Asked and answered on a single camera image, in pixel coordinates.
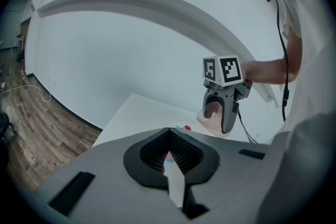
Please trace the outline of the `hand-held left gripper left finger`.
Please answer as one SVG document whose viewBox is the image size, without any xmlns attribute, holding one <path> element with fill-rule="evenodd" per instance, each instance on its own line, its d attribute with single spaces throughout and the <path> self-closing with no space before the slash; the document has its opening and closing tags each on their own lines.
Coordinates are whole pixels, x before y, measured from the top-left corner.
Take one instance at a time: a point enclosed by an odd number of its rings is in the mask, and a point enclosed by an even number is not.
<svg viewBox="0 0 336 224">
<path fill-rule="evenodd" d="M 139 185 L 124 168 L 125 151 L 150 130 L 96 145 L 57 170 L 36 190 L 49 203 L 79 172 L 95 176 L 69 216 L 50 209 L 52 223 L 183 223 L 184 214 L 164 190 Z"/>
</svg>

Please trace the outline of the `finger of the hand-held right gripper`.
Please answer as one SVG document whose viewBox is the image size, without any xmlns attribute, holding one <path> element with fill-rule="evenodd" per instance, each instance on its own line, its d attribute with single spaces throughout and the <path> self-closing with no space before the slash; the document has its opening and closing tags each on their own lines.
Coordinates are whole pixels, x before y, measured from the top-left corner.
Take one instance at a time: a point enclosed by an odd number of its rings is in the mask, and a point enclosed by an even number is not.
<svg viewBox="0 0 336 224">
<path fill-rule="evenodd" d="M 207 90 L 203 100 L 203 114 L 217 114 L 222 111 L 223 99 L 218 92 Z"/>
<path fill-rule="evenodd" d="M 228 134 L 234 127 L 239 110 L 236 92 L 231 97 L 225 96 L 221 101 L 221 106 L 221 131 L 223 134 Z"/>
</svg>

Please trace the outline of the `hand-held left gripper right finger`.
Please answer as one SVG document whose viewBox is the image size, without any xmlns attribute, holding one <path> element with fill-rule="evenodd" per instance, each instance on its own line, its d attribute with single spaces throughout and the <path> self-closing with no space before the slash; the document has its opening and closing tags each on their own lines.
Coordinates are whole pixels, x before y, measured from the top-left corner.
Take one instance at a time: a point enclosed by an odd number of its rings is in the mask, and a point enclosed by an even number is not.
<svg viewBox="0 0 336 224">
<path fill-rule="evenodd" d="M 184 205 L 170 223 L 261 223 L 275 178 L 275 146 L 170 129 L 172 153 L 184 161 Z"/>
</svg>

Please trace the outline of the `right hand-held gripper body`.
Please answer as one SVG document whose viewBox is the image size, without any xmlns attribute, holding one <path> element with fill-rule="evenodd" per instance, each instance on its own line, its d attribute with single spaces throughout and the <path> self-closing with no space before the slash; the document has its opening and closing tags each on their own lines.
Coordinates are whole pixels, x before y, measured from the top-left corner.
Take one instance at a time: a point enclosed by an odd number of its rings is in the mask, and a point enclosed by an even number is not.
<svg viewBox="0 0 336 224">
<path fill-rule="evenodd" d="M 249 96 L 251 83 L 243 80 L 237 56 L 213 56 L 202 60 L 204 87 L 242 100 Z"/>
</svg>

